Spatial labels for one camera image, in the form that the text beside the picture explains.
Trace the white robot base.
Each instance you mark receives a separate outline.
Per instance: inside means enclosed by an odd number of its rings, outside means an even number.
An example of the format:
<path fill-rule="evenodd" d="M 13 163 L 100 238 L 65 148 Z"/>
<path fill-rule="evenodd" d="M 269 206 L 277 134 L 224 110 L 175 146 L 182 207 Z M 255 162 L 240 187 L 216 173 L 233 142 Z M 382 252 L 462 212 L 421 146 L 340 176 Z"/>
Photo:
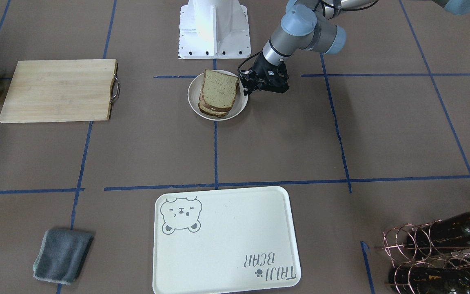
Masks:
<path fill-rule="evenodd" d="M 238 0 L 189 0 L 180 8 L 179 30 L 183 60 L 251 55 L 248 10 Z"/>

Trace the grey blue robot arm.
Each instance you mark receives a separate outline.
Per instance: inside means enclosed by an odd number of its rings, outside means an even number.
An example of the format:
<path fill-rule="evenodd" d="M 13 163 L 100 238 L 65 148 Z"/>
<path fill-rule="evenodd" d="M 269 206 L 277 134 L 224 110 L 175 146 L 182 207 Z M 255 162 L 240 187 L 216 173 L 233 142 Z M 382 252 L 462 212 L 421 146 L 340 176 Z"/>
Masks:
<path fill-rule="evenodd" d="M 331 19 L 343 13 L 365 11 L 376 0 L 290 0 L 285 15 L 250 69 L 237 68 L 244 95 L 254 91 L 283 94 L 289 89 L 286 61 L 297 51 L 337 54 L 346 43 L 343 27 Z"/>

